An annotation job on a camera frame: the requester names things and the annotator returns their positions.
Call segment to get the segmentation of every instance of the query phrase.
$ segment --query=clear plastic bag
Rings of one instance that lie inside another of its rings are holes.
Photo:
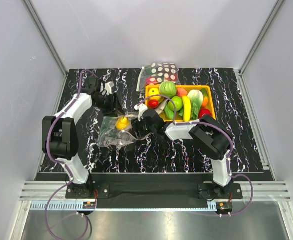
[[[142,92],[149,85],[158,85],[163,82],[173,82],[180,85],[179,69],[174,63],[156,62],[142,67],[136,87],[137,92]]]
[[[116,146],[117,148],[122,148],[137,141],[137,139],[131,133],[129,133],[130,129],[132,128],[131,124],[125,130],[120,131],[117,129],[116,124],[118,120],[123,117],[124,116],[104,117],[97,139],[97,145],[100,148],[107,148],[110,145]],[[131,121],[133,119],[137,119],[138,115],[136,113],[126,115],[125,117]]]

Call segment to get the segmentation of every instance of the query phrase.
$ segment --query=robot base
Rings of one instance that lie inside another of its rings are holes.
[[[215,183],[202,183],[197,185],[197,190],[199,192],[199,198],[201,200],[211,201],[211,200],[226,200],[230,199],[230,194],[232,194],[232,199],[243,199],[241,185],[239,183],[232,183],[230,186],[223,191],[225,188],[215,184]]]
[[[92,175],[89,174],[86,184],[70,184],[67,186],[66,199],[107,199],[109,198],[110,184],[101,182],[96,183],[93,181]]]

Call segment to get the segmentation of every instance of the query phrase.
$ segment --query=black and white marble table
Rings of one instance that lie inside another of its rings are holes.
[[[136,92],[140,69],[91,69],[106,82],[114,82],[125,112],[145,96]],[[59,110],[78,90],[81,69],[71,69],[64,87]],[[217,120],[233,134],[235,149],[231,156],[233,172],[263,172],[257,144],[232,68],[181,68],[181,85],[208,85],[211,87]],[[144,141],[121,149],[99,148],[103,115],[92,107],[79,120],[76,129],[79,138],[79,156],[91,173],[207,173],[211,161],[190,140],[160,142],[151,135]],[[62,173],[63,168],[46,157],[41,173]]]

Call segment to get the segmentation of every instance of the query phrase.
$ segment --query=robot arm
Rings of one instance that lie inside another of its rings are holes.
[[[54,127],[51,135],[50,152],[58,160],[62,167],[68,167],[73,174],[73,185],[75,188],[82,189],[82,192],[90,193],[93,191],[91,187],[91,175],[83,166],[78,155],[79,140],[76,125],[83,114],[92,106],[102,110],[105,116],[117,116],[118,113],[124,114],[118,97],[112,92],[113,82],[104,83],[95,77],[88,77],[86,87],[82,89],[80,96],[77,94],[60,112],[54,116],[46,116],[42,122],[42,150],[45,154],[47,151],[47,139],[49,130],[61,113],[65,114],[60,118]]]
[[[205,115],[200,124],[178,123],[165,123],[162,118],[153,110],[147,109],[147,106],[140,104],[136,106],[139,110],[139,119],[132,122],[133,134],[142,138],[146,134],[154,133],[160,136],[166,136],[170,140],[194,140],[194,147],[201,149],[201,152],[210,158],[213,167],[213,182],[216,183],[217,191],[227,191],[232,184],[232,176],[228,170],[227,155],[230,152],[230,142],[226,136],[220,131],[212,128],[214,126],[225,132],[230,138],[232,134],[218,121],[209,115]]]
[[[205,115],[200,122],[208,123],[226,132],[231,133],[211,116]],[[211,159],[213,168],[213,181],[221,187],[227,186],[232,177],[228,171],[227,155],[230,152],[230,142],[214,128],[203,125],[187,124],[174,125],[171,123],[165,130],[166,136],[171,140],[189,139],[194,140],[194,146],[199,147],[201,152]]]

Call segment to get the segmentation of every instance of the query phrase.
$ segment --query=polka dot bag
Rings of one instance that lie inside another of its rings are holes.
[[[174,63],[157,62],[142,67],[142,71],[138,78],[136,91],[142,92],[146,86],[158,85],[163,82],[173,82],[180,84],[179,69]]]

